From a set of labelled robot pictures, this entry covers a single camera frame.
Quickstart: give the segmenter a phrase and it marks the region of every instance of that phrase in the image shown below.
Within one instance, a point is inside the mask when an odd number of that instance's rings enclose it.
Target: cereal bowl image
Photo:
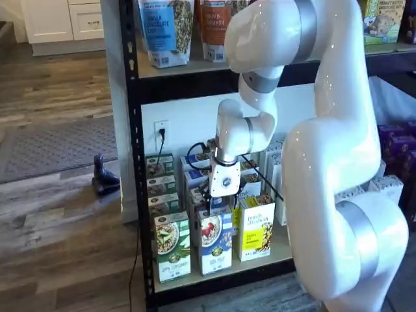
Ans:
[[[157,253],[159,255],[169,254],[179,240],[179,229],[176,223],[165,224],[156,227]]]
[[[219,216],[205,218],[201,221],[201,228],[202,247],[210,247],[216,242],[221,234],[221,218]]]

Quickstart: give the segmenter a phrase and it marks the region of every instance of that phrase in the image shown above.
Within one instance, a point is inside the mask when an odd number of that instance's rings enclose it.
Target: cabinet drawer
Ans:
[[[70,12],[75,40],[104,38],[103,18],[99,3],[70,5]]]
[[[70,5],[88,5],[90,3],[99,3],[99,0],[69,0]]]

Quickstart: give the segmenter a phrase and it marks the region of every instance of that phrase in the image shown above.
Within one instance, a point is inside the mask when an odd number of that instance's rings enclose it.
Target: white wall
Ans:
[[[12,21],[17,42],[27,42],[20,0],[0,0],[0,21]]]

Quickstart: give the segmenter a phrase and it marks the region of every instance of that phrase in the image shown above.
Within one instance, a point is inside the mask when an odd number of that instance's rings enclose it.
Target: blue cereal box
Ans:
[[[202,275],[231,266],[233,219],[228,205],[198,213],[198,254]]]

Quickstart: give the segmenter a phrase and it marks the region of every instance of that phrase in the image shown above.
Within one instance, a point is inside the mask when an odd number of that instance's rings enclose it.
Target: electrical outlet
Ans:
[[[157,152],[161,149],[162,144],[162,136],[159,134],[160,129],[164,129],[163,149],[165,150],[170,145],[170,121],[162,120],[161,122],[155,122],[155,145]]]

